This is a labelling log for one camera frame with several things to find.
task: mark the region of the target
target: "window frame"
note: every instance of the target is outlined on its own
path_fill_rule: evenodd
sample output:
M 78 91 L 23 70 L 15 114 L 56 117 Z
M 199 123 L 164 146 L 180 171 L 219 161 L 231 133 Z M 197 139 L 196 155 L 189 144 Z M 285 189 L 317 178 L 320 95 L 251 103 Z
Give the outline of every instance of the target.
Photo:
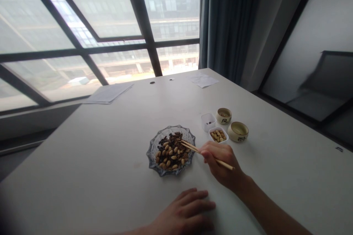
M 41 0 L 48 11 L 51 13 L 55 21 L 59 24 L 61 29 L 64 31 L 65 35 L 71 41 L 75 48 L 64 49 L 64 50 L 49 50 L 49 51 L 34 51 L 34 52 L 24 52 L 24 53 L 8 53 L 0 54 L 0 78 L 10 84 L 12 87 L 17 89 L 19 92 L 23 93 L 38 105 L 29 106 L 24 108 L 11 109 L 6 111 L 0 111 L 0 116 L 7 115 L 11 113 L 18 113 L 22 111 L 28 111 L 38 108 L 43 108 L 51 105 L 56 105 L 63 102 L 75 101 L 79 99 L 84 99 L 90 95 L 83 97 L 70 98 L 60 101 L 52 102 L 46 98 L 40 91 L 35 89 L 31 84 L 26 82 L 23 78 L 18 76 L 10 68 L 6 67 L 3 63 L 5 62 L 15 62 L 15 61 L 26 61 L 26 60 L 35 60 L 35 59 L 51 59 L 58 57 L 68 57 L 68 56 L 81 56 L 83 60 L 87 63 L 93 74 L 97 77 L 100 83 L 105 86 L 109 85 L 98 66 L 94 63 L 91 58 L 91 54 L 99 53 L 111 53 L 119 51 L 130 51 L 130 50 L 140 50 L 146 49 L 148 51 L 153 71 L 156 77 L 162 76 L 162 70 L 157 54 L 157 48 L 162 47 L 172 47 L 172 46 L 182 46 L 190 44 L 199 44 L 200 38 L 193 39 L 181 39 L 181 40 L 168 40 L 168 41 L 154 41 L 151 24 L 147 14 L 147 8 L 145 5 L 145 0 L 130 0 L 138 25 L 140 27 L 141 36 L 127 36 L 127 37 L 109 37 L 109 38 L 100 38 L 97 33 L 93 30 L 91 25 L 85 19 L 81 11 L 78 9 L 73 0 L 66 0 L 67 3 L 74 10 L 76 15 L 81 19 L 83 24 L 87 27 L 89 32 L 95 38 L 97 42 L 111 42 L 111 41 L 121 41 L 121 40 L 137 40 L 144 39 L 145 43 L 141 44 L 128 44 L 128 45 L 115 45 L 115 46 L 106 46 L 106 47 L 92 47 L 92 48 L 83 48 L 79 40 L 76 38 L 72 30 L 64 21 L 63 17 L 56 9 L 55 5 L 51 0 Z

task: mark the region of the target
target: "white paper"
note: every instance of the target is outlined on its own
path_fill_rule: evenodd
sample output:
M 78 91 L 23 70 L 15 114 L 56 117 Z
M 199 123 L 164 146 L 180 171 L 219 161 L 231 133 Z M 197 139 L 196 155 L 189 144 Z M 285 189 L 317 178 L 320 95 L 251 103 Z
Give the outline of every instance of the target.
M 100 87 L 93 95 L 91 95 L 84 104 L 111 104 L 121 94 L 129 90 L 133 84 L 121 83 Z
M 218 80 L 203 73 L 196 73 L 190 76 L 189 80 L 192 81 L 194 84 L 197 84 L 201 88 L 204 88 L 206 86 L 210 86 L 219 82 Z

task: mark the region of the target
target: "curtain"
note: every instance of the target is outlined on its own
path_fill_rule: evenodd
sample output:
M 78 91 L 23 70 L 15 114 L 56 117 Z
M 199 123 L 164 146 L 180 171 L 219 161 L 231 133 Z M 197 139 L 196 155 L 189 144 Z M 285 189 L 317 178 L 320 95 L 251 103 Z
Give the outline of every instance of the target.
M 240 84 L 258 0 L 200 0 L 199 69 Z

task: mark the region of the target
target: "teacup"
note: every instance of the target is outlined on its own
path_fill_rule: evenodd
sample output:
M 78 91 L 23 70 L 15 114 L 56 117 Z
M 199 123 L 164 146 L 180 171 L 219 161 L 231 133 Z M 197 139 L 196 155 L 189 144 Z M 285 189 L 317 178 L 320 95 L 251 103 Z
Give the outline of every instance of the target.
M 228 108 L 220 108 L 216 113 L 216 119 L 220 124 L 228 124 L 232 119 L 232 112 Z
M 228 127 L 228 136 L 235 142 L 244 142 L 249 136 L 249 129 L 241 122 L 233 122 Z

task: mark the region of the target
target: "white table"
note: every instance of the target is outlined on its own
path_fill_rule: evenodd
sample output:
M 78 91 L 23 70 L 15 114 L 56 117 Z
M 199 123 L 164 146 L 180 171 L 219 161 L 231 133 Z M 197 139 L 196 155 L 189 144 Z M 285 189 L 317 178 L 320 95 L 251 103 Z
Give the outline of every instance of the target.
M 285 211 L 316 234 L 353 234 L 353 154 L 210 69 L 135 82 L 111 105 L 81 105 L 0 185 L 19 234 L 103 234 L 150 223 L 180 192 L 207 189 L 217 234 L 261 234 L 254 217 L 212 177 L 197 154 L 178 177 L 148 168 L 150 140 L 168 125 L 208 139 L 200 117 L 229 108 L 249 128 L 230 141 L 240 166 Z

